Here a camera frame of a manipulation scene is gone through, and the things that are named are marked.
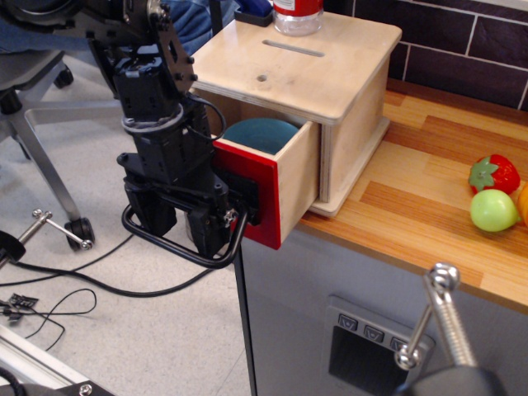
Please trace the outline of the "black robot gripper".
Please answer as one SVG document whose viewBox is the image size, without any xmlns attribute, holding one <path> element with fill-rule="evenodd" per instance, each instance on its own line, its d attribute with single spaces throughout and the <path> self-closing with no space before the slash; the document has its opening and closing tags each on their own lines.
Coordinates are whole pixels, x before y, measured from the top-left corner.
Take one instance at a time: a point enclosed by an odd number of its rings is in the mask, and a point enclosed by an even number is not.
<svg viewBox="0 0 528 396">
<path fill-rule="evenodd" d="M 175 68 L 161 59 L 122 59 L 112 76 L 121 107 L 122 125 L 136 147 L 118 163 L 162 183 L 173 184 L 199 168 L 212 167 L 214 138 L 206 102 L 191 93 L 197 76 L 189 64 Z M 125 185 L 129 212 L 155 236 L 177 224 L 175 209 L 156 192 Z M 211 259 L 230 240 L 230 228 L 206 208 L 188 213 L 198 253 Z"/>
</svg>

